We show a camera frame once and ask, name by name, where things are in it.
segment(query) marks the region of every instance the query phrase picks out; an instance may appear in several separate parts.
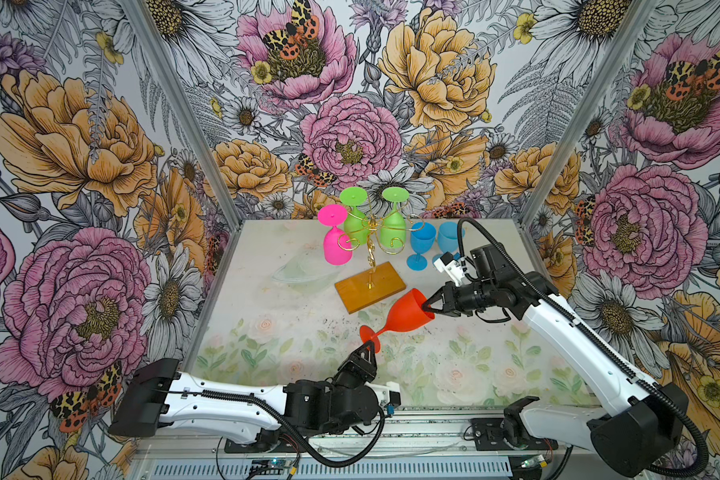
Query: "orange flower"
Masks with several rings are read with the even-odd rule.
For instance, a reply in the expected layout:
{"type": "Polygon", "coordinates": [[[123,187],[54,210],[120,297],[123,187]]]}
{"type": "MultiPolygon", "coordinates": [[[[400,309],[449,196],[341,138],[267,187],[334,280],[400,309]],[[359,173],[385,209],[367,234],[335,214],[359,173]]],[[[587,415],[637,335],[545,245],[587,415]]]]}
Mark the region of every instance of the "orange flower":
{"type": "Polygon", "coordinates": [[[183,244],[190,250],[195,266],[203,272],[208,244],[200,219],[202,209],[190,195],[191,190],[192,183],[182,178],[177,168],[171,168],[168,179],[160,182],[160,194],[152,192],[141,202],[134,232],[139,248],[152,254],[165,248],[173,254],[183,244]]]}
{"type": "Polygon", "coordinates": [[[576,282],[576,259],[574,258],[574,239],[570,236],[549,235],[541,239],[539,255],[544,261],[552,278],[552,283],[565,298],[570,296],[576,282]]]}
{"type": "Polygon", "coordinates": [[[447,131],[436,128],[427,133],[416,134],[404,147],[416,157],[428,160],[419,177],[432,177],[434,188],[429,191],[427,210],[450,204],[480,179],[480,159],[488,138],[481,135],[470,139],[457,135],[451,139],[447,131]]]}
{"type": "Polygon", "coordinates": [[[0,153],[5,167],[18,177],[22,192],[60,192],[58,207],[75,203],[83,189],[99,192],[112,202],[115,215],[125,216],[139,196],[157,186],[152,164],[154,146],[125,99],[108,94],[104,135],[98,159],[90,158],[92,143],[88,97],[78,78],[64,86],[54,77],[27,71],[19,79],[3,76],[3,90],[23,109],[24,116],[0,114],[0,153]]]}
{"type": "Polygon", "coordinates": [[[419,24],[416,32],[404,23],[394,27],[378,67],[394,82],[387,90],[407,91],[413,98],[413,126],[458,132],[470,124],[470,117],[485,111],[496,64],[490,63],[486,52],[469,64],[464,61],[460,72],[444,74],[447,66],[462,58],[460,55],[476,47],[474,34],[458,30],[453,17],[446,17],[442,10],[432,13],[431,8],[425,8],[419,24]]]}
{"type": "MultiPolygon", "coordinates": [[[[288,163],[257,142],[221,142],[212,153],[232,198],[242,192],[264,200],[267,195],[284,192],[292,186],[288,163]]],[[[215,198],[208,177],[202,186],[209,197],[215,198]]]]}
{"type": "Polygon", "coordinates": [[[720,455],[720,304],[706,292],[677,291],[668,314],[672,341],[657,345],[667,354],[670,369],[660,381],[674,382],[688,395],[688,416],[702,432],[710,431],[707,443],[720,455]]]}
{"type": "MultiPolygon", "coordinates": [[[[509,158],[512,168],[504,168],[496,174],[496,194],[508,194],[511,198],[517,198],[524,192],[533,191],[552,160],[555,147],[557,142],[552,142],[542,148],[531,147],[512,155],[509,158]]],[[[574,198],[579,194],[580,167],[581,155],[573,152],[557,177],[552,191],[547,195],[545,203],[558,215],[571,208],[574,198]]]]}
{"type": "Polygon", "coordinates": [[[55,447],[45,447],[3,480],[85,480],[88,478],[87,453],[67,447],[61,455],[55,447]]]}
{"type": "Polygon", "coordinates": [[[302,198],[304,205],[297,203],[294,206],[293,214],[291,214],[292,220],[300,218],[317,218],[317,213],[324,206],[336,205],[341,203],[338,197],[334,197],[333,195],[326,195],[321,190],[315,190],[309,196],[307,196],[305,193],[302,198]]]}

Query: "table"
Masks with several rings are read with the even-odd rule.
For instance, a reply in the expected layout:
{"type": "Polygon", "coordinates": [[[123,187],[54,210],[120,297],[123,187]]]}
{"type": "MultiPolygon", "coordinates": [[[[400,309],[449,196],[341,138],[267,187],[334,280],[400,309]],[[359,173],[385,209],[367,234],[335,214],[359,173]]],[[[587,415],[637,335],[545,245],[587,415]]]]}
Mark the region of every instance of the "table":
{"type": "MultiPolygon", "coordinates": [[[[427,220],[439,226],[446,220],[427,220]]],[[[480,220],[524,271],[533,269],[512,220],[480,220]]],[[[408,288],[369,308],[347,314],[333,284],[368,268],[367,249],[343,266],[322,257],[328,228],[316,220],[250,220],[220,286],[193,375],[219,382],[267,386],[297,379],[325,379],[360,346],[358,328],[382,328],[389,307],[411,288],[430,296],[448,280],[430,264],[410,270],[401,254],[376,249],[408,288]]],[[[465,226],[464,247],[487,241],[465,226]]],[[[426,253],[440,253],[435,243],[426,253]]],[[[502,317],[487,310],[487,319],[502,317]]],[[[404,408],[500,408],[526,395],[552,403],[590,406],[582,379],[554,348],[516,320],[486,325],[475,317],[438,316],[425,327],[379,337],[376,383],[398,382],[404,408]]]]}

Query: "butterfly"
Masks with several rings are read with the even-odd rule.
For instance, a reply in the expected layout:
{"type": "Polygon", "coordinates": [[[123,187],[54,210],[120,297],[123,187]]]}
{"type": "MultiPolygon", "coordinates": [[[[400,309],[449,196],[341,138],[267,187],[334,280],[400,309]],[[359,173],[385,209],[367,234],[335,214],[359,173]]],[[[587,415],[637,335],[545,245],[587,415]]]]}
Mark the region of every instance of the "butterfly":
{"type": "Polygon", "coordinates": [[[115,362],[104,372],[98,382],[87,390],[67,392],[50,403],[50,411],[59,420],[59,430],[74,433],[83,427],[89,417],[96,417],[99,410],[112,406],[123,391],[123,366],[115,362]]]}
{"type": "Polygon", "coordinates": [[[665,93],[672,101],[681,101],[691,92],[699,95],[704,89],[720,90],[720,50],[698,65],[683,60],[668,64],[665,80],[670,84],[665,93]]]}
{"type": "Polygon", "coordinates": [[[285,30],[274,30],[262,37],[264,45],[278,53],[283,60],[296,60],[308,40],[317,38],[320,20],[312,14],[309,0],[295,0],[291,7],[291,21],[285,30]]]}
{"type": "Polygon", "coordinates": [[[298,156],[298,163],[294,168],[297,174],[307,177],[316,187],[327,187],[336,181],[336,176],[331,172],[324,172],[317,168],[315,162],[307,154],[298,156]]]}
{"type": "Polygon", "coordinates": [[[579,218],[576,220],[576,242],[579,245],[594,246],[595,245],[595,234],[592,231],[590,221],[592,220],[592,213],[595,211],[595,196],[590,195],[583,199],[576,206],[576,216],[579,218]]]}

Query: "wooden block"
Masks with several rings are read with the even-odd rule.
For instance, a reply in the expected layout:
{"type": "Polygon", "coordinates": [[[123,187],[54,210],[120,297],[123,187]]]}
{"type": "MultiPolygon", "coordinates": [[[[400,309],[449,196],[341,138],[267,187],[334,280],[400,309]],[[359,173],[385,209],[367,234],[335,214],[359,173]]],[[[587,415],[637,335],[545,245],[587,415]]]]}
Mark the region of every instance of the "wooden block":
{"type": "Polygon", "coordinates": [[[368,288],[369,271],[370,269],[336,283],[336,291],[347,312],[357,312],[405,290],[403,279],[389,262],[376,266],[372,276],[372,288],[368,288]]]}

